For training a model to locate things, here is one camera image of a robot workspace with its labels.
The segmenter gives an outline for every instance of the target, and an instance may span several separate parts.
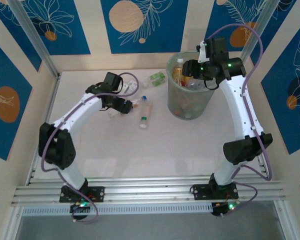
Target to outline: mesh wastebasket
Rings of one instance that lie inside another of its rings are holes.
[[[184,120],[198,118],[205,110],[214,91],[207,88],[192,90],[178,85],[172,78],[174,66],[177,59],[184,59],[184,62],[191,59],[198,59],[197,51],[184,51],[173,55],[166,66],[168,75],[168,108],[176,117]],[[207,81],[208,88],[216,86],[215,79]]]

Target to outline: vent grille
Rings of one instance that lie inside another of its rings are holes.
[[[126,214],[178,214],[178,213],[211,213],[211,203],[172,203],[172,204],[118,204],[98,205],[99,215],[126,215]],[[22,216],[67,216],[70,215],[70,206],[41,206],[25,207]],[[96,214],[94,207],[76,213],[75,215]]]

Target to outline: wall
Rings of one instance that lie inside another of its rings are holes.
[[[196,50],[205,36],[214,0],[189,0],[181,50]],[[173,53],[111,54],[100,0],[75,0],[91,55],[52,56],[60,71],[165,68]]]
[[[300,0],[296,1],[281,28],[276,33],[249,86],[250,97],[259,121],[267,133],[272,133],[273,143],[267,152],[276,179],[283,182],[287,198],[300,225],[300,150],[289,155],[281,137],[261,81],[300,28]]]
[[[0,48],[32,86],[32,92],[7,161],[0,159],[0,228],[16,189],[24,185],[37,146],[54,86],[54,78],[42,64],[37,72],[0,20]]]

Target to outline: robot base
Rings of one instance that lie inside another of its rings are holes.
[[[222,200],[230,197],[238,199],[238,190],[233,182],[228,185],[219,186],[214,175],[211,175],[208,184],[195,184],[191,187],[194,200]]]
[[[85,195],[94,203],[103,203],[105,195],[105,187],[103,186],[87,186]],[[77,203],[86,202],[84,198],[73,192],[67,186],[61,188],[59,203]]]

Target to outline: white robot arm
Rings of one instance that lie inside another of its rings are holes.
[[[243,62],[238,57],[229,58],[226,39],[220,37],[202,41],[197,46],[197,51],[198,60],[186,61],[183,64],[182,74],[202,80],[206,88],[208,88],[206,81],[215,79],[217,87],[214,89],[220,87],[225,95],[235,132],[235,141],[223,145],[225,158],[217,171],[211,175],[209,184],[197,186],[201,188],[202,193],[202,198],[198,200],[225,199],[228,192],[237,192],[233,191],[236,188],[233,177],[238,168],[262,153],[258,138],[265,148],[272,143],[273,139],[270,133],[264,133],[256,117],[245,83],[246,71]]]
[[[74,135],[78,129],[96,112],[99,112],[103,108],[102,99],[95,97],[89,100],[87,103],[85,101],[92,97],[94,94],[86,93],[83,95],[81,100],[63,117],[58,119],[53,123],[54,126],[58,126],[63,123],[60,130],[67,130],[69,134]],[[66,121],[65,118],[75,109],[78,108],[80,104],[83,104],[74,114],[72,114]],[[64,179],[71,184],[75,189],[79,190],[85,183],[85,177],[79,171],[79,168],[75,162],[64,169],[59,170]]]
[[[229,190],[236,188],[232,181],[234,173],[240,165],[252,161],[261,154],[261,146],[256,138],[260,136],[265,147],[272,142],[271,134],[265,134],[254,112],[249,92],[246,89],[245,99],[250,113],[254,119],[254,127],[251,127],[250,116],[242,96],[246,71],[240,58],[229,58],[224,38],[212,38],[201,42],[198,49],[199,60],[186,61],[182,68],[184,76],[192,76],[203,81],[215,79],[217,86],[223,91],[228,102],[234,123],[235,141],[227,142],[223,146],[225,158],[218,170],[211,175],[209,184],[206,184],[205,199],[225,199]],[[59,173],[64,180],[76,191],[88,195],[88,181],[80,173],[74,163],[76,151],[72,143],[71,134],[74,134],[89,117],[105,107],[114,108],[121,113],[127,114],[132,109],[132,103],[120,97],[98,96],[117,91],[122,78],[113,73],[107,74],[103,83],[89,87],[83,98],[63,117],[53,124],[44,123],[40,128],[39,155],[45,155],[45,161],[58,167]],[[52,132],[57,130],[56,136],[44,153],[44,148],[49,142]],[[81,199],[75,192],[70,193],[69,199],[76,202]]]
[[[104,81],[88,87],[82,99],[63,117],[52,124],[44,123],[40,127],[39,156],[47,163],[57,166],[53,170],[57,170],[71,188],[86,196],[90,193],[88,181],[74,162],[76,151],[71,135],[102,108],[113,108],[122,114],[130,112],[133,108],[132,102],[116,95],[118,92],[115,91],[120,84],[123,86],[122,77],[108,72]],[[44,169],[43,165],[41,167],[44,172],[51,171],[51,169]],[[71,188],[67,191],[68,199],[79,201],[81,196]]]
[[[253,129],[251,129],[250,119],[241,94],[244,81],[245,78],[241,75],[232,77],[231,81],[222,81],[220,83],[220,88],[230,108],[236,140],[243,140],[247,136],[249,138],[253,138],[256,136]],[[248,89],[245,90],[245,96],[248,100],[249,109],[252,113],[253,119],[255,120],[254,124],[256,131],[259,135],[261,135],[264,132],[264,129],[261,127],[257,119],[255,110],[251,103]],[[237,168],[240,165],[247,163],[247,161],[243,161],[237,165],[233,165],[231,162],[227,161],[226,158],[222,159],[221,161],[222,162],[219,168],[214,173],[215,181],[218,185],[221,186],[230,184],[232,182],[231,177],[237,170]]]

